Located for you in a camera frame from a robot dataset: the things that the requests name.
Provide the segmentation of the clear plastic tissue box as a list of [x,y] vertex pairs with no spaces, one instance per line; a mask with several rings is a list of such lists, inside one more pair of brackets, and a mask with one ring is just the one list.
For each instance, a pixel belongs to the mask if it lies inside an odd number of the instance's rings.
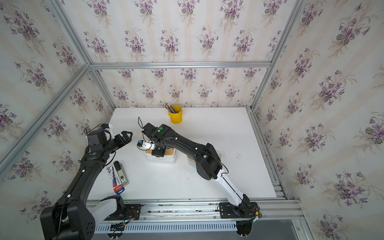
[[188,164],[193,167],[193,168],[196,168],[196,161],[190,157],[187,158],[188,160]]

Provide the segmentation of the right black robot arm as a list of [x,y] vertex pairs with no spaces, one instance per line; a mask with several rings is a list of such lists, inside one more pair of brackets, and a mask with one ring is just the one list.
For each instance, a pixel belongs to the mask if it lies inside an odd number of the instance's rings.
[[139,148],[145,151],[151,150],[151,155],[155,158],[164,158],[168,149],[174,149],[185,154],[195,161],[196,170],[200,177],[207,181],[215,180],[225,190],[228,202],[234,210],[244,214],[248,209],[250,199],[238,190],[228,178],[229,170],[222,163],[213,145],[193,142],[164,124],[155,127],[147,123],[142,127],[142,134],[149,140],[138,143]]

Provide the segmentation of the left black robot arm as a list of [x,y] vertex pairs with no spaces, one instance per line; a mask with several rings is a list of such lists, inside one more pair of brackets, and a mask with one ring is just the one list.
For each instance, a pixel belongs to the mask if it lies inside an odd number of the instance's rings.
[[123,131],[112,136],[109,130],[88,133],[88,146],[80,168],[67,190],[52,207],[45,208],[40,222],[46,240],[90,240],[97,226],[109,216],[124,218],[126,208],[121,196],[102,199],[97,207],[87,209],[92,187],[111,154],[132,141],[133,133]]

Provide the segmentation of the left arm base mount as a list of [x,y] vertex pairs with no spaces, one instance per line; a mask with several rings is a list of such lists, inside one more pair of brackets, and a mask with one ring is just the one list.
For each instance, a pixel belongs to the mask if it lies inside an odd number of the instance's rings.
[[120,221],[119,223],[111,224],[108,227],[107,235],[110,238],[117,239],[122,236],[126,230],[126,226],[131,221],[139,220],[142,205],[141,204],[126,204],[120,195],[106,197],[101,200],[101,204],[116,204],[116,210],[107,216],[107,221]]

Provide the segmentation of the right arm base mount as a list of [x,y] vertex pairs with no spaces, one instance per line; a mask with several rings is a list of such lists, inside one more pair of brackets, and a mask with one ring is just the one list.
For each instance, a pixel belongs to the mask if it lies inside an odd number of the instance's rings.
[[262,219],[260,207],[255,202],[234,206],[230,203],[219,203],[217,211],[221,219],[235,220],[234,227],[240,237],[249,237],[253,230],[253,224]]

